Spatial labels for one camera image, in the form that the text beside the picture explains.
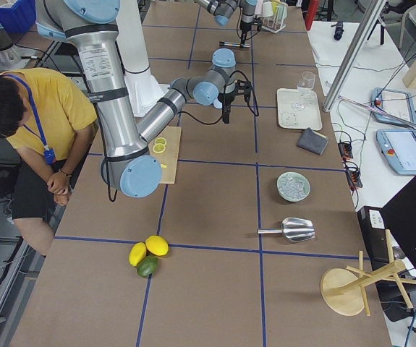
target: yellow shirt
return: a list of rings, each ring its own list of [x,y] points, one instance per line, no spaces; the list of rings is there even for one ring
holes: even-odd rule
[[[33,94],[47,145],[54,149],[57,160],[66,159],[75,140],[75,130],[84,129],[97,118],[92,103],[73,81],[57,71],[33,68],[10,72],[25,77]],[[40,135],[34,116],[29,118],[26,126]],[[14,149],[25,146],[43,155],[41,139],[24,127],[20,127],[7,140]]]

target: white tray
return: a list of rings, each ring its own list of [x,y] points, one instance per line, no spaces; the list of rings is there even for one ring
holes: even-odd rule
[[[317,94],[313,90],[304,96],[305,107],[295,110],[293,103],[300,98],[297,89],[280,88],[277,90],[277,108],[279,125],[285,129],[322,129],[321,112],[318,106]]]

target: blue and white device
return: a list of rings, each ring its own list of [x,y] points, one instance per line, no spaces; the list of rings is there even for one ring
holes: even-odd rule
[[[416,123],[415,108],[412,102],[412,94],[400,90],[375,88],[372,92],[373,107],[380,108],[393,116]],[[373,117],[380,123],[404,126],[396,119],[384,116],[381,113],[372,112]]]
[[[399,175],[416,175],[416,131],[411,129],[378,130],[376,140],[392,169]]]

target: blue lanyard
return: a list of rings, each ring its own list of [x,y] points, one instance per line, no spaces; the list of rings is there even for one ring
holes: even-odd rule
[[[46,136],[43,133],[42,130],[42,124],[41,124],[41,119],[39,118],[39,113],[37,112],[37,108],[35,107],[35,103],[34,103],[34,98],[33,98],[33,92],[31,91],[31,88],[29,88],[29,85],[27,85],[27,83],[23,80],[21,80],[18,76],[14,76],[13,74],[5,74],[4,76],[9,76],[11,78],[16,79],[16,81],[18,81],[19,83],[21,83],[22,85],[25,86],[26,90],[27,90],[27,94],[29,96],[29,103],[31,105],[31,108],[33,109],[33,113],[34,113],[34,118],[35,118],[35,123],[37,124],[37,129],[39,130],[39,134],[40,136],[38,136],[33,130],[31,130],[27,125],[23,125],[24,128],[26,128],[29,132],[31,132],[32,134],[34,134],[35,136],[39,137],[39,139],[41,139],[42,144],[44,146],[44,148],[46,150],[48,150],[48,145],[47,145],[47,140],[46,140]]]

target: black shorts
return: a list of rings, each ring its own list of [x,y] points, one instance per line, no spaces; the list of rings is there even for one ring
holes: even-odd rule
[[[74,187],[79,172],[84,165],[85,156],[77,165],[69,180]],[[51,165],[57,172],[63,167],[65,160],[59,160]],[[17,183],[14,187],[12,215],[17,218],[42,218],[48,220],[54,211],[54,195],[47,189],[47,183],[25,162],[21,164]]]

